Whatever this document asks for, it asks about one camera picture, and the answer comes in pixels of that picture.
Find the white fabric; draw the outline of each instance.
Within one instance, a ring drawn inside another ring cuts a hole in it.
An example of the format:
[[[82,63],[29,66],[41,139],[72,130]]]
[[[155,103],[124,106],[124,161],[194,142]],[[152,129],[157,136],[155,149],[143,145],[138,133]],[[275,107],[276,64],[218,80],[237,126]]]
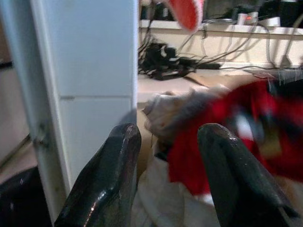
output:
[[[201,86],[179,96],[172,92],[157,94],[148,101],[143,110],[147,117],[145,128],[160,141],[166,144],[173,143],[180,127],[207,108],[210,101],[229,91],[220,85],[212,88]]]
[[[181,183],[170,183],[167,162],[153,154],[138,183],[131,227],[219,227],[210,195],[194,197]]]

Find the red object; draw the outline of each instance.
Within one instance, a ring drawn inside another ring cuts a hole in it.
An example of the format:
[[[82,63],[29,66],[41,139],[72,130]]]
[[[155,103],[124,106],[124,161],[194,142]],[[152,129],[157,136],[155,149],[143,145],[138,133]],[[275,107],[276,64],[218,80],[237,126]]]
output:
[[[169,153],[171,182],[182,182],[193,195],[210,192],[203,161],[198,149],[197,131],[206,123],[219,123],[232,115],[233,106],[250,110],[255,119],[271,113],[278,119],[288,119],[303,125],[303,100],[273,97],[267,91],[267,82],[260,81],[237,88],[226,97],[214,101],[210,107],[192,119],[177,135]],[[303,135],[290,138],[279,131],[282,155],[265,160],[258,146],[250,140],[242,140],[254,156],[274,175],[303,181]]]
[[[202,23],[204,0],[162,0],[174,18],[187,31],[196,32]]]

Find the cable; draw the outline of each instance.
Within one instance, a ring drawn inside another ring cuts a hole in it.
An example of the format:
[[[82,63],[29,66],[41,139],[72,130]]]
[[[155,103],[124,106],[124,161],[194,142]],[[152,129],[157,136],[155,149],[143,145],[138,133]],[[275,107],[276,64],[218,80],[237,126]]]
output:
[[[197,63],[196,66],[194,67],[194,69],[197,69],[198,65],[201,63],[201,61],[204,59],[205,57],[202,57]]]
[[[192,58],[199,58],[199,59],[203,58],[202,56],[196,55],[196,54],[194,54],[194,53],[183,53],[183,52],[180,52],[180,53],[177,54],[178,57],[183,57],[182,55],[190,55],[190,56],[191,56],[191,57],[190,57],[191,59],[192,59]]]
[[[230,51],[230,52],[228,52],[228,53],[223,53],[223,54],[221,54],[221,56],[218,56],[218,57],[216,57],[216,58],[214,58],[214,59],[212,59],[212,60],[210,60],[210,61],[206,61],[206,62],[204,62],[204,63],[211,63],[211,62],[214,62],[214,61],[216,61],[216,60],[218,60],[218,59],[220,59],[220,58],[222,58],[222,57],[225,57],[225,56],[227,56],[227,55],[229,55],[229,54],[232,54],[232,53],[234,53],[234,52],[236,52],[237,50],[239,50],[242,46],[244,46],[250,39],[251,39],[251,37],[254,35],[254,31],[256,30],[256,27],[257,27],[257,22],[254,24],[254,26],[253,26],[253,28],[251,29],[251,31],[250,31],[250,34],[249,34],[249,36],[246,38],[246,40],[243,42],[243,43],[241,43],[236,49],[234,49],[234,50],[232,50],[232,51]]]
[[[274,64],[274,62],[270,58],[270,31],[266,26],[264,26],[260,23],[258,23],[258,26],[263,27],[265,29],[265,31],[267,32],[268,37],[266,39],[266,57],[267,57],[267,61],[275,68],[276,65]]]
[[[235,25],[232,25],[231,36],[230,36],[230,38],[229,38],[228,45],[227,45],[227,47],[225,48],[224,53],[227,53],[228,50],[229,50],[229,48],[232,46],[232,38],[233,38],[233,33],[234,33],[234,31],[235,31]]]
[[[288,41],[288,45],[287,47],[285,48],[285,52],[284,52],[284,55],[282,57],[282,61],[281,61],[281,65],[280,65],[280,68],[284,68],[284,66],[287,66],[287,63],[289,62],[287,56],[289,54],[289,51],[290,51],[290,48],[292,46],[292,43],[293,43],[293,39],[294,39],[294,34],[295,34],[295,31],[296,29],[299,27],[299,25],[301,24],[301,22],[303,21],[303,14],[301,14],[298,19],[294,22],[294,26],[293,26],[293,32],[292,32],[292,35]]]
[[[178,48],[177,52],[180,52],[183,47],[188,43],[188,41],[194,36],[194,34],[189,35],[181,44],[181,46]]]
[[[13,62],[5,62],[5,63],[0,63],[0,70],[6,69],[6,68],[13,68]]]
[[[149,24],[147,26],[143,43],[138,49],[139,55],[148,47],[148,45],[151,42],[151,39],[153,38],[153,36],[151,34],[151,25],[152,25],[152,22],[154,21],[155,11],[156,11],[154,3],[151,5],[151,9],[152,9],[151,10],[151,19],[150,19]]]
[[[226,67],[226,68],[220,68],[220,70],[242,70],[242,69],[251,69],[251,68],[257,68],[257,69],[262,69],[262,70],[275,70],[277,69],[276,67],[272,67],[272,68],[264,68],[261,66],[257,66],[257,65],[249,65],[249,66],[243,66],[243,67]]]
[[[203,32],[203,36],[202,36],[202,40],[201,40],[201,50],[204,54],[203,58],[206,58],[207,53],[206,53],[206,49],[204,47],[204,40],[207,38],[207,29],[206,29],[205,25],[202,27],[202,32]]]

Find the plush toy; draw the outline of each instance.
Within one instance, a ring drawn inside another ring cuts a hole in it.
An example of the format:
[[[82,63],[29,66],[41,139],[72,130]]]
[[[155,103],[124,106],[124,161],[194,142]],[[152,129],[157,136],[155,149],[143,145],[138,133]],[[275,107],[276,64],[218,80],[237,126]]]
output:
[[[191,33],[198,30],[203,15],[204,0],[159,0],[170,9],[181,27]]]

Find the white panel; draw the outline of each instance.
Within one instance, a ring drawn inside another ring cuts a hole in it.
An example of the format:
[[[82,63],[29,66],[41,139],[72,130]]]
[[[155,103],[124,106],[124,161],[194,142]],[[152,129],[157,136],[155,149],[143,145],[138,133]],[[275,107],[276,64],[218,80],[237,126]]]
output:
[[[66,99],[60,101],[66,161],[73,185],[81,169],[101,147],[112,128],[133,122],[129,98]]]
[[[134,13],[132,1],[43,1],[59,95],[130,96]]]
[[[14,67],[22,87],[27,123],[32,139],[41,137],[40,125],[49,135],[49,146],[38,145],[36,157],[50,218],[54,222],[65,202],[66,192],[49,109],[44,72],[39,55],[32,9],[28,0],[0,1]]]

